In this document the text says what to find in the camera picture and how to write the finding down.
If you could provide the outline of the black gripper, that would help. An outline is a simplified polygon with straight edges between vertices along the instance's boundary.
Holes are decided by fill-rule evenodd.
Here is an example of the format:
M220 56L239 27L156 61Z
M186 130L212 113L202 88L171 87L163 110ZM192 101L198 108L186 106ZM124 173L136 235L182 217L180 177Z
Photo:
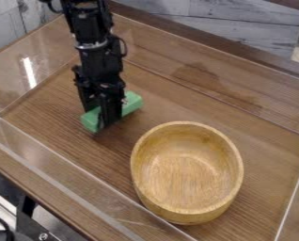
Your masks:
M100 126L107 128L122 119L124 99L120 37L84 39L75 44L80 64L74 66L75 85L84 111L100 106Z

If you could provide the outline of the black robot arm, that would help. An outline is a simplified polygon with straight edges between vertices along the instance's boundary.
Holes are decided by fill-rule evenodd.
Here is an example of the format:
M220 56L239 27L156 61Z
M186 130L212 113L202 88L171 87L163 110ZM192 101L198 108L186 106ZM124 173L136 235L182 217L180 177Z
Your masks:
M123 39L112 32L114 16L106 0L38 0L54 13L62 13L75 37L80 64L72 67L75 85L86 112L98 111L96 129L122 119L126 83L122 52Z

